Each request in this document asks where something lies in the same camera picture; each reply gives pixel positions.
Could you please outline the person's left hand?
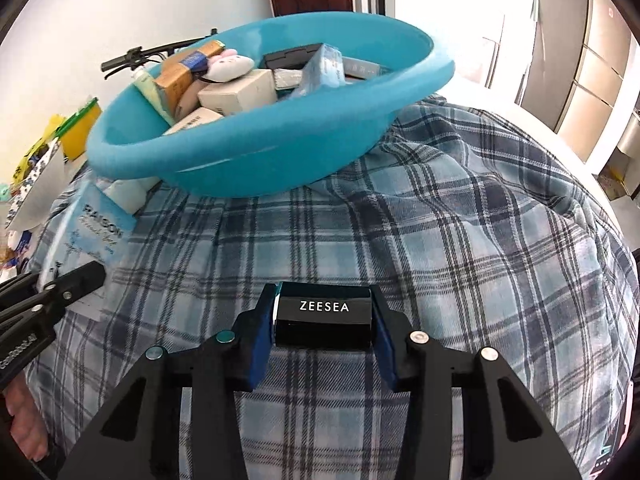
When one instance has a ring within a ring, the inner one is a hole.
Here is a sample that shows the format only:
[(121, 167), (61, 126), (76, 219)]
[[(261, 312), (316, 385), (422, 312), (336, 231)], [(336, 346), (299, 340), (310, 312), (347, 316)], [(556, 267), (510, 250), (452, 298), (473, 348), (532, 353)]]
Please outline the person's left hand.
[(48, 432), (24, 373), (3, 391), (6, 409), (13, 418), (11, 436), (28, 460), (39, 462), (48, 452)]

